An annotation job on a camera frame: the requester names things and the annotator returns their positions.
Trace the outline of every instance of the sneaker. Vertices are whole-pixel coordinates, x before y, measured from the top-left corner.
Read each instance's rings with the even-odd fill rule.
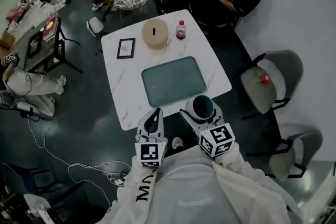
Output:
[[[60,76],[59,80],[63,81],[63,87],[65,86],[65,84],[67,84],[67,77],[62,75]]]
[[[176,149],[178,146],[183,146],[183,141],[179,137],[175,137],[172,142],[173,149]]]
[[[92,10],[95,12],[98,8],[101,8],[103,5],[104,3],[94,4]]]
[[[55,105],[56,103],[56,99],[54,97],[49,97],[49,99],[51,100],[51,102]]]

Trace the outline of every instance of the white table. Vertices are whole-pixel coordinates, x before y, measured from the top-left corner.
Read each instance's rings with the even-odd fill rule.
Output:
[[[107,75],[123,130],[138,126],[139,120],[153,108],[149,105],[143,85],[142,70],[187,56],[196,59],[207,86],[206,95],[214,98],[231,90],[231,83],[209,42],[189,11],[181,10],[157,17],[169,28],[169,43],[159,51],[147,47],[141,37],[146,21],[122,28],[101,40]],[[180,20],[187,26],[186,37],[178,40],[176,27]],[[135,38],[133,59],[117,59],[119,40]],[[161,107],[164,116],[185,108],[189,99]]]

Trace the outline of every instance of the small framed picture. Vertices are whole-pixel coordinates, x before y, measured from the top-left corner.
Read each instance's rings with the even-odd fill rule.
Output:
[[[120,39],[117,59],[133,58],[135,38]]]

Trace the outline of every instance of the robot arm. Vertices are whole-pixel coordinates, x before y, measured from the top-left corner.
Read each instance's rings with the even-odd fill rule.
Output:
[[[229,123],[225,123],[223,112],[214,104],[214,114],[206,121],[198,121],[185,110],[180,110],[180,116],[198,136],[198,144],[211,157],[228,152],[235,141],[235,136]]]
[[[223,112],[214,102],[214,114],[206,121],[199,121],[185,110],[180,116],[199,138],[200,147],[211,157],[228,152],[235,141],[229,123],[223,120]],[[162,164],[168,139],[164,137],[163,112],[160,108],[147,113],[138,124],[135,136],[136,156],[143,167],[159,167]]]
[[[168,139],[164,137],[163,113],[160,108],[153,109],[140,120],[135,139],[136,156],[142,166],[161,166]]]

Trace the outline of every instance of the teal tray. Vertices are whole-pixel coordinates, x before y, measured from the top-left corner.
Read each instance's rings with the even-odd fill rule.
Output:
[[[201,94],[206,84],[194,57],[163,63],[141,73],[149,105],[158,108]]]

